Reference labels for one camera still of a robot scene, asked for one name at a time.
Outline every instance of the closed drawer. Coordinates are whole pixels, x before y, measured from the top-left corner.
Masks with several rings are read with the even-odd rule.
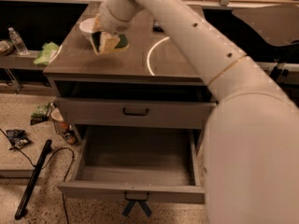
[[[71,124],[200,129],[213,103],[57,98]]]
[[[195,144],[188,130],[89,127],[66,197],[203,203]]]

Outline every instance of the chair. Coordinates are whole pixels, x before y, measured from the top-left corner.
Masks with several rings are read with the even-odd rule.
[[[270,77],[277,81],[280,75],[287,76],[285,63],[295,51],[299,51],[299,7],[277,5],[271,7],[239,8],[233,15],[253,29],[269,46],[280,50],[274,53],[276,66]]]

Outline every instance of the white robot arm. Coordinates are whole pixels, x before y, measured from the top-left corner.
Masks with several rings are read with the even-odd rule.
[[[210,224],[299,223],[299,112],[246,53],[180,0],[105,0],[120,34],[146,9],[219,101],[204,134]]]

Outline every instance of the black cable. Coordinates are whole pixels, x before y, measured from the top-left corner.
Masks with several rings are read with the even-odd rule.
[[[70,150],[70,151],[72,152],[72,161],[71,161],[71,163],[69,164],[68,169],[67,169],[67,171],[66,171],[66,173],[65,173],[65,176],[64,176],[64,182],[65,182],[65,180],[66,180],[66,178],[67,178],[67,176],[68,176],[68,173],[69,173],[69,171],[70,171],[70,169],[71,169],[71,167],[72,167],[72,165],[73,165],[73,163],[74,163],[74,161],[75,161],[75,153],[74,153],[74,151],[73,151],[71,148],[69,148],[69,147],[61,147],[61,148],[59,148],[58,150],[56,150],[55,152],[52,153],[52,155],[51,155],[50,158],[48,159],[48,161],[47,161],[47,163],[45,164],[45,166],[42,167],[42,169],[44,169],[45,167],[47,167],[47,165],[49,164],[51,158],[52,158],[56,153],[58,153],[59,151],[62,151],[62,150],[65,150],[65,149],[66,149],[66,150]],[[66,223],[69,224],[68,214],[67,214],[66,204],[65,204],[65,199],[64,199],[64,194],[62,194],[62,196],[63,196],[63,205],[64,205],[64,213],[65,213]]]
[[[10,143],[9,138],[7,137],[7,135],[4,133],[4,131],[3,131],[1,128],[0,128],[0,131],[2,132],[2,134],[7,138],[7,140],[8,140],[9,143]],[[17,149],[17,150],[18,150],[18,151],[19,151],[25,158],[27,158],[27,160],[31,163],[31,165],[32,165],[33,167],[36,168],[36,166],[32,163],[32,161],[30,160],[30,158],[29,158],[25,153],[23,153],[22,151],[20,151],[19,148],[14,147],[13,149]],[[66,180],[66,178],[67,178],[67,176],[68,176],[68,174],[69,174],[69,171],[71,170],[71,167],[72,167],[72,165],[73,165],[73,163],[74,163],[74,161],[75,161],[75,153],[74,153],[74,151],[73,151],[71,148],[69,148],[69,147],[61,147],[61,148],[57,149],[55,152],[53,152],[53,153],[51,154],[51,156],[49,157],[49,159],[48,159],[48,161],[46,162],[46,164],[41,168],[41,169],[46,168],[46,167],[48,166],[50,160],[53,158],[53,156],[54,156],[55,154],[57,154],[59,151],[62,151],[62,150],[65,150],[65,149],[72,152],[72,161],[71,161],[71,163],[69,164],[69,166],[68,166],[68,168],[67,168],[67,171],[66,171],[66,173],[65,173],[65,175],[64,175],[64,182],[65,182],[65,180]],[[64,213],[65,213],[66,223],[69,224],[68,214],[67,214],[67,210],[66,210],[66,204],[65,204],[64,195],[63,195],[63,205],[64,205]]]

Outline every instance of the floor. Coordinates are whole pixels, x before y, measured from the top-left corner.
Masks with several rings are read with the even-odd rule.
[[[60,147],[69,147],[74,151],[76,158],[81,146],[68,145],[55,132],[52,120],[30,125],[30,116],[36,107],[54,100],[51,88],[42,84],[24,84],[19,94],[14,94],[13,91],[13,86],[0,83],[0,128],[3,131],[8,129],[26,131],[32,144],[23,147],[22,151],[33,163],[37,163],[47,139],[52,140],[51,153]],[[10,143],[0,133],[0,170],[25,171],[32,168],[30,162],[20,152],[9,148]],[[42,169],[27,204],[27,214],[20,220],[15,220],[15,214],[29,179],[0,178],[0,223],[67,223],[62,193],[56,188],[56,184],[64,180],[71,160],[72,153],[69,149],[63,149],[53,156],[49,165]],[[198,161],[199,175],[202,179],[202,152],[198,155]],[[136,204],[129,216],[125,217],[121,213],[126,202],[67,199],[65,203],[69,223],[207,223],[205,207],[197,204],[149,203],[152,211],[150,217],[147,217]]]

